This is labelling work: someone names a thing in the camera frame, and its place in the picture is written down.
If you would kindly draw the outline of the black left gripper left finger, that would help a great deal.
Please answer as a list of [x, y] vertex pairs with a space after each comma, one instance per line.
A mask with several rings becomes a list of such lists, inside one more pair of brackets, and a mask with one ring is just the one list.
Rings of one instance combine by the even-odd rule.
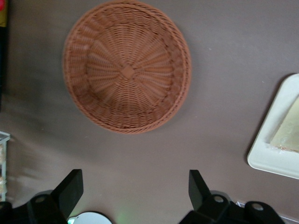
[[66, 224], [83, 195], [81, 169], [72, 170], [49, 194], [40, 194], [27, 203], [31, 224]]

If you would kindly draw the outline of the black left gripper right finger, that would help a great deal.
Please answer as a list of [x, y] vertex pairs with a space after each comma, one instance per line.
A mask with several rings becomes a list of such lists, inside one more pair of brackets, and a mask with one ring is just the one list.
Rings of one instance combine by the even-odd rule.
[[229, 208], [229, 201], [220, 194], [211, 193], [200, 172], [189, 171], [188, 194], [191, 200], [195, 223], [221, 224]]

